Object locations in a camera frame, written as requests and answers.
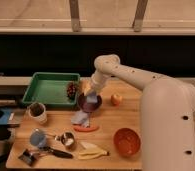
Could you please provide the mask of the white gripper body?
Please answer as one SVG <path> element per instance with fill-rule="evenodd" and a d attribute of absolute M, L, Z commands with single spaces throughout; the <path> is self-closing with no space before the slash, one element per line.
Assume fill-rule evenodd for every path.
<path fill-rule="evenodd" d="M 104 88 L 104 86 L 105 86 L 105 81 L 103 79 L 91 78 L 90 82 L 86 84 L 83 93 L 85 96 L 93 92 L 99 94 L 101 90 Z"/>

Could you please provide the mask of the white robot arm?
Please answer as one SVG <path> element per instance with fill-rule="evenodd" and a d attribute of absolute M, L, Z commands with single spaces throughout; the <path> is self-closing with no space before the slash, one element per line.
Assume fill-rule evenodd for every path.
<path fill-rule="evenodd" d="M 115 76 L 142 91 L 143 171 L 195 171 L 195 86 L 179 79 L 122 65 L 115 55 L 94 60 L 91 89 L 99 92 Z"/>

